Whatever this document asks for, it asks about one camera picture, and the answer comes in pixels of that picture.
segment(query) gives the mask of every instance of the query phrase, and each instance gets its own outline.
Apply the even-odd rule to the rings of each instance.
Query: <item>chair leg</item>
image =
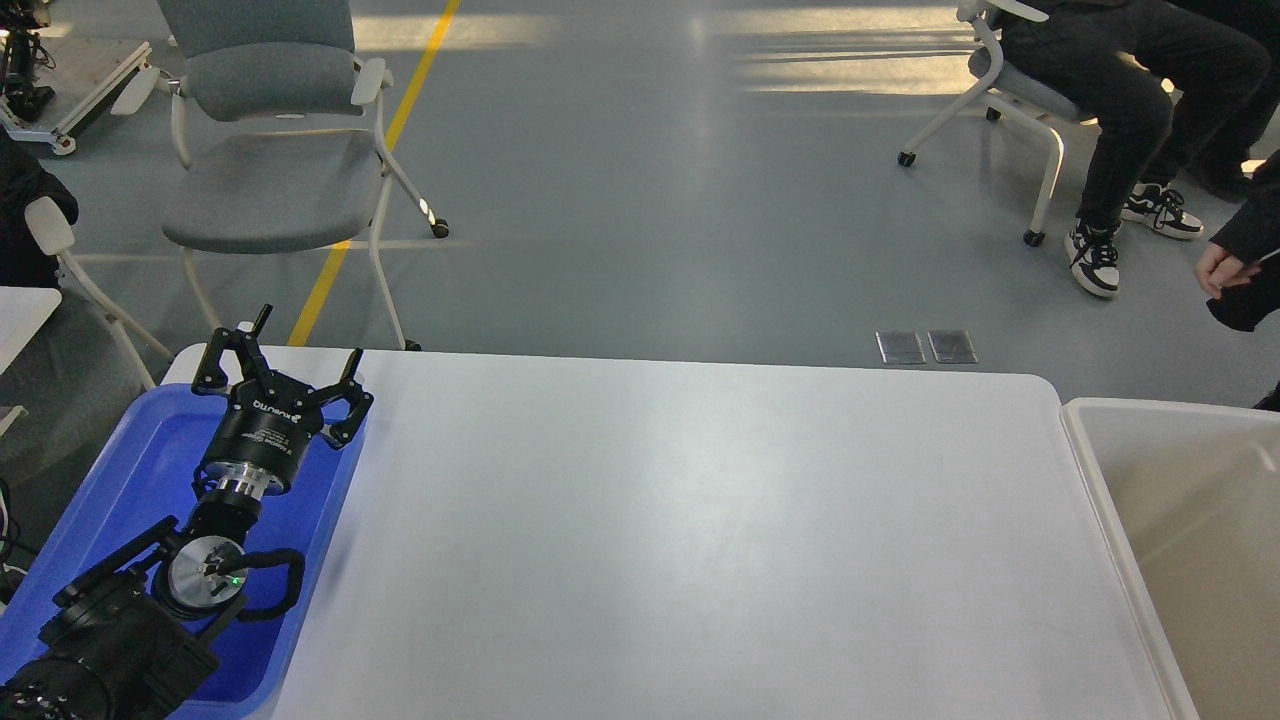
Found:
[[[413,187],[413,181],[408,179],[408,174],[406,174],[404,169],[396,161],[396,158],[392,156],[390,151],[381,154],[381,158],[387,169],[389,169],[392,176],[396,178],[396,182],[399,183],[399,186],[404,190],[404,193],[408,195],[408,199],[417,206],[417,211],[426,217],[428,224],[431,225],[431,234],[442,238],[448,237],[449,224],[444,222],[444,218],[435,217],[435,211],[431,210],[430,205],[428,205],[422,193]]]
[[[1046,145],[1048,145],[1048,160],[1044,161],[1044,174],[1041,178],[1039,196],[1036,199],[1036,210],[1032,213],[1032,223],[1027,231],[1028,238],[1033,236],[1043,238],[1044,217],[1048,214],[1048,204],[1053,200],[1053,191],[1057,188],[1057,177],[1062,170],[1062,136],[1056,129],[1028,115],[1025,110],[1001,97],[992,95],[987,97],[987,104],[1004,113],[1005,117],[1015,123],[1041,136],[1044,138]],[[1038,242],[1028,241],[1028,245],[1038,245]]]
[[[404,340],[404,329],[399,323],[399,314],[396,313],[396,302],[392,300],[392,288],[387,284],[387,273],[383,270],[383,260],[379,255],[379,242],[383,237],[383,220],[387,219],[387,201],[392,195],[392,178],[383,178],[383,188],[378,193],[378,210],[374,213],[372,225],[369,228],[369,261],[374,266],[374,277],[378,279],[378,288],[383,293],[383,302],[387,305],[387,316],[392,320],[392,329],[396,331],[396,343],[399,350],[410,350],[410,343]]]
[[[223,327],[221,320],[218,319],[218,313],[214,311],[214,304],[209,301],[209,295],[205,293],[205,288],[200,284],[200,278],[196,277],[196,263],[189,247],[182,249],[182,269],[187,273],[187,282],[191,283],[191,290],[196,295],[200,311],[205,315],[205,320],[209,322],[209,329],[216,331]]]
[[[119,318],[110,313],[106,314],[106,327],[111,331],[111,338],[115,340],[115,345],[120,347],[120,351],[124,352],[127,357],[133,360],[133,366],[138,372],[138,380],[142,383],[142,389],[152,389],[156,387],[155,378],[151,377],[146,364],[142,363],[142,356],[138,355],[138,348],[133,347],[133,341],[129,340],[129,336],[125,334],[124,328],[120,327],[120,324]]]
[[[906,141],[906,145],[902,146],[902,155],[904,156],[914,155],[915,149],[919,147],[922,142],[928,140],[931,135],[933,135],[934,132],[938,131],[938,128],[945,126],[947,120],[950,120],[956,115],[956,113],[964,110],[979,95],[987,92],[987,88],[989,87],[991,83],[987,82],[986,79],[979,79],[978,82],[973,83],[973,86],[969,87],[969,90],[964,91],[964,94],[960,95],[960,97],[956,97],[955,101],[947,105],[945,110],[942,110],[941,113],[937,114],[937,117],[929,120],[929,124],[924,126],[924,129],[915,133],[915,137],[913,137],[911,140]]]
[[[169,348],[165,347],[163,342],[156,340],[155,336],[148,333],[146,328],[138,324],[138,322],[134,320],[132,315],[125,313],[123,307],[120,307],[119,305],[115,304],[115,301],[108,297],[106,293],[102,292],[102,288],[97,287],[97,283],[95,283],[93,279],[88,277],[88,273],[84,272],[84,268],[82,268],[81,264],[76,260],[76,258],[72,256],[69,250],[64,250],[58,255],[58,258],[59,260],[63,261],[63,265],[72,273],[72,277],[74,277],[76,281],[81,283],[81,286],[84,288],[84,292],[87,292],[88,296],[93,299],[93,302],[96,302],[97,306],[102,309],[102,311],[105,311],[108,315],[113,318],[119,319],[119,322],[123,323],[125,328],[128,328],[133,334],[138,337],[138,340],[146,343],[147,347],[156,351],[157,355],[164,357],[166,363],[173,363],[173,352],[170,352]],[[132,354],[137,356],[138,351],[137,348],[133,347],[132,341],[128,342],[128,347],[132,350]],[[140,365],[142,364],[141,357],[138,357],[138,364]]]

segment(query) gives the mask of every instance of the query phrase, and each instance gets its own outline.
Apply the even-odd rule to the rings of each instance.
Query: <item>sneaker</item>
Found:
[[[1192,163],[1187,172],[1210,195],[1235,205],[1244,202],[1249,191],[1249,178],[1244,177],[1239,165],[1231,168],[1229,164],[1217,167],[1208,163]]]
[[[1111,242],[1116,229],[1119,225],[1096,229],[1078,220],[1062,242],[1066,256],[1071,259],[1075,282],[1103,300],[1111,300],[1120,292],[1120,269],[1116,268],[1120,254]]]
[[[1138,183],[1125,201],[1120,218],[1142,223],[1165,237],[1196,240],[1204,224],[1183,210],[1183,195],[1153,182]]]

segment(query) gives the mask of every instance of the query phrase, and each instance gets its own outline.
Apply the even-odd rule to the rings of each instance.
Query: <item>robotic arm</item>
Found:
[[[0,56],[0,81],[4,82],[4,101],[9,111],[31,123],[45,105],[54,99],[54,88],[36,86],[36,67],[52,68],[52,59],[40,44],[40,33],[49,27],[49,0],[0,0],[0,29],[4,55]]]
[[[262,498],[292,488],[311,438],[346,446],[374,396],[356,380],[360,350],[338,382],[320,389],[270,369],[256,340],[270,311],[264,306],[248,331],[215,331],[201,359],[191,389],[225,397],[227,411],[196,468],[187,524],[179,530],[175,518],[160,520],[54,597],[61,610],[38,635],[49,651],[0,685],[0,720],[160,720],[218,669],[210,643],[219,633],[297,603],[302,553],[246,552],[244,539]],[[244,378],[230,387],[220,366],[225,351]],[[337,400],[348,414],[326,424],[321,409]],[[284,597],[246,609],[251,570],[280,565],[288,566]],[[183,625],[206,619],[196,632]]]

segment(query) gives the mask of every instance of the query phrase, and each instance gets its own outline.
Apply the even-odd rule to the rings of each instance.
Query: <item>yellow floor line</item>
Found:
[[[401,99],[396,114],[392,115],[390,126],[387,128],[388,149],[396,149],[396,142],[404,129],[404,123],[408,122],[408,115],[413,111],[413,104],[417,102],[417,96],[422,92],[426,73],[431,70],[431,63],[435,61],[435,55],[440,51],[440,45],[444,44],[444,33],[448,32],[449,23],[453,22],[453,15],[458,12],[462,0],[449,0],[449,4],[444,6],[444,13],[440,14],[440,19],[435,23],[431,38],[426,42],[426,50],[422,51],[422,59],[419,60],[417,69],[413,70],[413,77],[410,78],[408,87],[404,88],[404,97]],[[289,345],[300,346],[307,343],[307,338],[311,337],[311,329],[315,328],[316,319],[320,318],[320,310],[324,309],[325,300],[329,299],[329,291],[333,288],[334,281],[338,279],[338,270],[342,269],[342,261],[347,258],[348,249],[349,241],[343,241],[329,250],[324,268],[320,269],[320,277],[316,278],[315,284],[311,287],[311,295],[307,296],[307,301],[302,306],[302,313],[298,314],[298,322],[294,323],[293,332],[289,333]]]

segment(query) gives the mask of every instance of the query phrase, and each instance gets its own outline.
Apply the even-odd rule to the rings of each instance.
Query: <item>black and white sneaker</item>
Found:
[[[1116,268],[1120,254],[1112,245],[1116,229],[1119,225],[1100,231],[1076,220],[1075,229],[1066,233],[1062,242],[1075,282],[1103,300],[1111,300],[1120,292],[1120,269]]]
[[[1196,240],[1204,224],[1183,210],[1183,195],[1153,182],[1138,183],[1120,211],[1120,218],[1142,223],[1165,237]]]

